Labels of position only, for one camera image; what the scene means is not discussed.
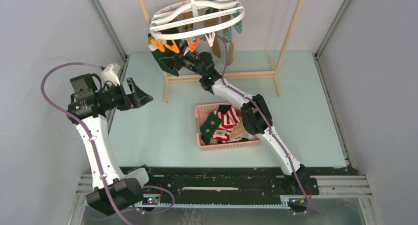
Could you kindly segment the black blue white sock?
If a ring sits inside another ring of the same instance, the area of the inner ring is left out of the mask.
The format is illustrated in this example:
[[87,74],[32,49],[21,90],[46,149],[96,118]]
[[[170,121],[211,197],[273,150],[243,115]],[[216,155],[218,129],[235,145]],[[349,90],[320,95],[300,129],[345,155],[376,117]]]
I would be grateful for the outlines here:
[[219,105],[217,110],[222,114],[226,114],[231,109],[231,107],[232,105]]

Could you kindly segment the red white striped sock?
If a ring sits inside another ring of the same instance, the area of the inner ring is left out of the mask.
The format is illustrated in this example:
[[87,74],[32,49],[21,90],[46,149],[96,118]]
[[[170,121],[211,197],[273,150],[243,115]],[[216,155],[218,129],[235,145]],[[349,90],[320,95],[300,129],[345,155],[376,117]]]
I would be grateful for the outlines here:
[[241,112],[235,108],[230,108],[226,113],[218,110],[213,113],[221,120],[221,126],[224,128],[229,129],[241,123]]
[[232,131],[234,123],[220,123],[218,128],[213,132],[212,138],[217,141],[226,143],[229,141],[229,133]]

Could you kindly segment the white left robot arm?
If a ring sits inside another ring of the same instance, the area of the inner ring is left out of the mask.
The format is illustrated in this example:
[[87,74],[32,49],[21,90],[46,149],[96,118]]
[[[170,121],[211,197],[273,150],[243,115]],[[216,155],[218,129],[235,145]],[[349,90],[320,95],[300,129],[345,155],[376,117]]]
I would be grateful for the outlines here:
[[79,132],[91,167],[93,192],[86,195],[87,203],[104,215],[115,214],[144,199],[143,193],[155,190],[156,181],[146,165],[123,173],[114,156],[108,132],[106,113],[117,109],[127,111],[140,108],[153,101],[129,77],[126,79],[130,93],[123,85],[107,80],[105,88],[98,88],[96,74],[74,77],[70,83],[74,89],[68,105],[68,118]]

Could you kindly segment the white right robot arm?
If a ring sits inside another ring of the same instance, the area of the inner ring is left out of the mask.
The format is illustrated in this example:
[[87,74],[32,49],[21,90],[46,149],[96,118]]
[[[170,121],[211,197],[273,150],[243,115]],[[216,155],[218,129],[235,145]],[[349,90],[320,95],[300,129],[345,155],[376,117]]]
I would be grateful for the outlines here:
[[220,74],[215,69],[212,55],[208,52],[180,54],[175,68],[177,70],[186,68],[198,74],[199,83],[205,91],[239,107],[245,130],[267,143],[277,156],[280,168],[288,178],[286,182],[288,191],[292,194],[300,194],[306,189],[310,175],[280,138],[262,95],[247,94],[229,83],[224,74]]

